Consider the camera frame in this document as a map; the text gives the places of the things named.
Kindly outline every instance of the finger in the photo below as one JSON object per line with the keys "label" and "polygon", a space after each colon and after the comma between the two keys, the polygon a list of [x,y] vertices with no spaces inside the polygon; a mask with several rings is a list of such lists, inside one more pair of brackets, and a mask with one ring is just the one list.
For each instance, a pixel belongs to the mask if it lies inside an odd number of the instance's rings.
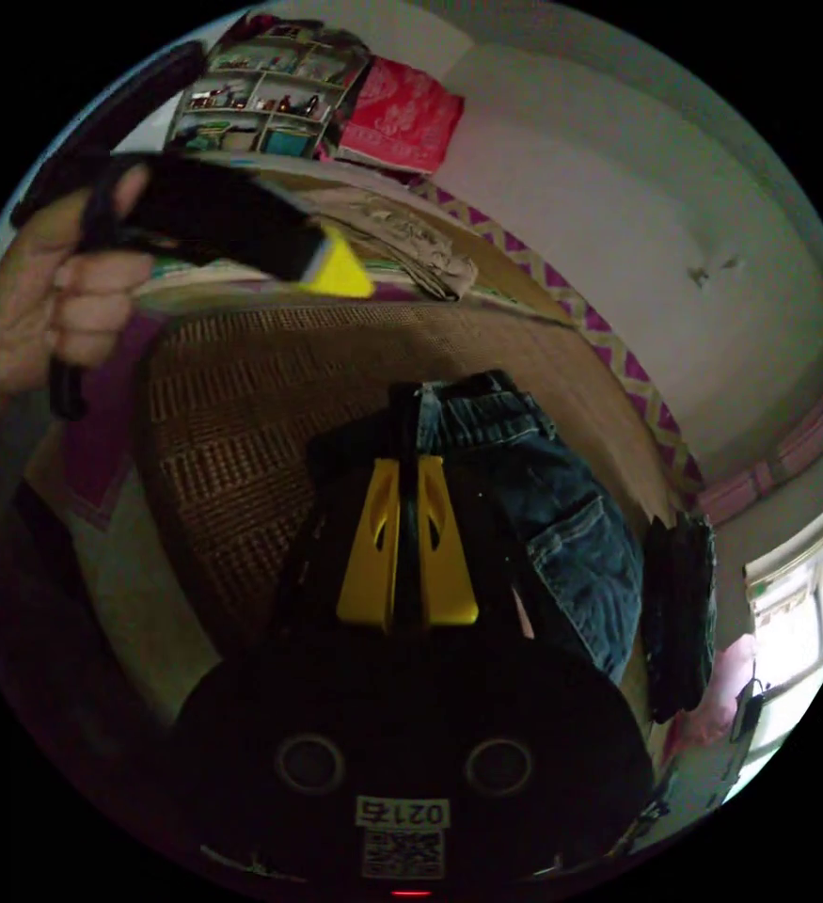
{"label": "finger", "polygon": [[[120,215],[135,206],[150,173],[134,166],[119,181],[115,201]],[[82,236],[82,213],[90,189],[84,188],[38,211],[20,230],[0,263],[0,296],[25,305],[51,288],[57,268],[72,254]]]}
{"label": "finger", "polygon": [[89,369],[100,367],[119,341],[117,332],[51,332],[48,339],[54,355],[66,364]]}
{"label": "finger", "polygon": [[120,332],[134,307],[132,296],[126,292],[57,298],[51,327],[70,332]]}
{"label": "finger", "polygon": [[[129,214],[148,184],[150,173],[144,164],[130,169],[119,180],[114,201],[119,216]],[[32,254],[72,251],[82,237],[82,213],[91,191],[73,192],[38,211],[23,226],[26,250]]]}
{"label": "finger", "polygon": [[80,294],[126,292],[147,282],[153,269],[150,254],[101,251],[70,257],[57,271],[57,288]]}

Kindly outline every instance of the yellow tip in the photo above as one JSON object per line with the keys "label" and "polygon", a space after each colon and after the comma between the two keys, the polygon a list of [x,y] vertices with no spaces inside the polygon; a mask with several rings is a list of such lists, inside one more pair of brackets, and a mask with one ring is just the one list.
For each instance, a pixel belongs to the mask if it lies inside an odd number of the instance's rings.
{"label": "yellow tip", "polygon": [[344,298],[369,298],[373,283],[355,252],[341,232],[331,226],[322,226],[326,233],[324,256],[311,282],[301,283],[301,288],[315,294],[334,294]]}

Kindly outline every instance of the qr code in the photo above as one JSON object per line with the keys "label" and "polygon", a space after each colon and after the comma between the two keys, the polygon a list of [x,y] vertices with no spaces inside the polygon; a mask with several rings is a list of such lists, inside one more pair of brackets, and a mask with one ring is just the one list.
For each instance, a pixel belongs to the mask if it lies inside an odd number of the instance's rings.
{"label": "qr code", "polygon": [[441,879],[442,831],[366,831],[363,878]]}

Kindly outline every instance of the number label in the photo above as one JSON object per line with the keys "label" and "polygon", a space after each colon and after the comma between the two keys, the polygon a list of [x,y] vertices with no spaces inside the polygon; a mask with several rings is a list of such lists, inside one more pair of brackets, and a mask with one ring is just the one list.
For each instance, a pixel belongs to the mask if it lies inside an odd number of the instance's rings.
{"label": "number label", "polygon": [[358,797],[355,825],[391,831],[443,831],[451,826],[449,801]]}

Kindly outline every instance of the window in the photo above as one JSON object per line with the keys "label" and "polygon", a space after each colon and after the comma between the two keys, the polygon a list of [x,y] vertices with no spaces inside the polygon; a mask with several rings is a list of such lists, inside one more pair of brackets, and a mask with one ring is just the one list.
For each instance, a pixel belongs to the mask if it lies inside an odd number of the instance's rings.
{"label": "window", "polygon": [[790,566],[748,587],[756,625],[756,676],[764,688],[750,751],[730,800],[797,726],[823,684],[823,537]]}

